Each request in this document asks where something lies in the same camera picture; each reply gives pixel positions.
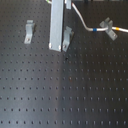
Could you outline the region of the tall grey metal gripper finger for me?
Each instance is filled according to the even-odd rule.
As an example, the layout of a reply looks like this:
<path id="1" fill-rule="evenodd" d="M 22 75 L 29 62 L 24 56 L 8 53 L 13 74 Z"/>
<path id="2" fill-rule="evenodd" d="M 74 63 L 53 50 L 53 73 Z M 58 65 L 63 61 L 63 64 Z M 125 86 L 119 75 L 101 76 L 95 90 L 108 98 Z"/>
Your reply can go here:
<path id="1" fill-rule="evenodd" d="M 63 0 L 52 0 L 49 48 L 60 51 L 63 30 Z"/>

